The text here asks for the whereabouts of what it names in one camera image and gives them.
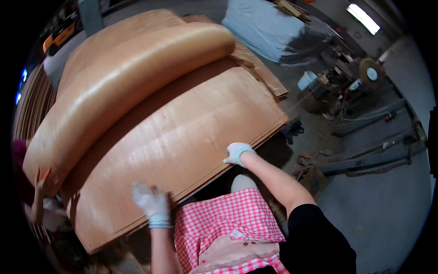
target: hand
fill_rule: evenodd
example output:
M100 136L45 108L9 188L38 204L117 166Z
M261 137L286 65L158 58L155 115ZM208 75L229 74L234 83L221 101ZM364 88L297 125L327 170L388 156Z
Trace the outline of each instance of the hand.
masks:
M149 219L149 228L171 228L169 197L160 188L144 184L132 185L132 199Z
M238 164L243 168L246 168L244 164L240 161L240 155L245 151L254 152L254 149L249 144L245 143L232 143L226 148L228 152L228 157L223 159L224 164Z
M58 177L56 176L53 180L48 179L51 173L51 169L48 168L44 177L40 181L39 179L39 168L36 171L35 176L35 193L45 197L46 195L53 193L55 189L58 188Z

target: cable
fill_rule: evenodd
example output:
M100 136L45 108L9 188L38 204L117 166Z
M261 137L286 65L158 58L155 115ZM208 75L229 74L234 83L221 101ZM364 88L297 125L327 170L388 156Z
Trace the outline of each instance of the cable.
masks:
M345 91L345 97L347 96L347 92L348 92L349 90L350 90L350 89L347 89L347 90ZM370 120L370 119L373 119L373 118L376 118L376 117L382 116L382 112L381 112L381 113L378 113L378 114L376 114L376 115L372 115L372 116L368 116L368 117L360 117L360 118L355 118L355 119L347 119L347 118L344 118L344 115L342 114L342 112L343 112L343 110L344 110L344 106L345 106L345 100L343 100L343 101L342 101L342 104L341 104L341 118L342 118L343 120L346 120L346 121L363 121L363 120ZM379 109L379 110L374 110L374 111L372 111L372 112L369 112L368 114L376 113L376 112L378 112L378 111L381 111L381 109Z

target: black shirt sleeve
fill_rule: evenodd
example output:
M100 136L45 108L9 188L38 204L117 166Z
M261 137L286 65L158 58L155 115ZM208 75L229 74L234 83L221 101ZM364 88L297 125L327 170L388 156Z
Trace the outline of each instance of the black shirt sleeve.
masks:
M316 205L295 208L288 229L280 261L290 273L356 273L356 253Z

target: workshop wall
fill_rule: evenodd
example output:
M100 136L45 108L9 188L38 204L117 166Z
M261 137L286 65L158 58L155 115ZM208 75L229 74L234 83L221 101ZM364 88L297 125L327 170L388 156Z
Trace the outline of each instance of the workshop wall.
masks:
M327 15L336 24L343 28L351 38L371 57L379 57L385 50L392 45L392 39L385 33L382 27L380 16L371 14L367 9L368 15L381 27L372 35L365 27L357 21L346 9L350 5L348 0L328 0L315 1L311 6Z
M427 134L430 111L436 106L436 98L429 71L415 40L412 36L401 38L380 59L385 61L386 74L406 97Z

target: fluorescent light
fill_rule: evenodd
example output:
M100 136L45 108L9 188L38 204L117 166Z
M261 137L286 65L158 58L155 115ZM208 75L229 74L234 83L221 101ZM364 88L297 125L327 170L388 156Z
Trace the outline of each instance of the fluorescent light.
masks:
M380 30L379 25L374 22L374 20L358 5L350 4L347 8L347 11L350 12L357 20L359 20L370 32L372 35L376 34L378 30Z
M21 99L21 93L17 94L17 97L15 98L15 104L18 104L18 101Z
M21 76L24 77L23 82L26 82L26 79L27 79L27 70L26 69L23 69L23 73L21 74Z

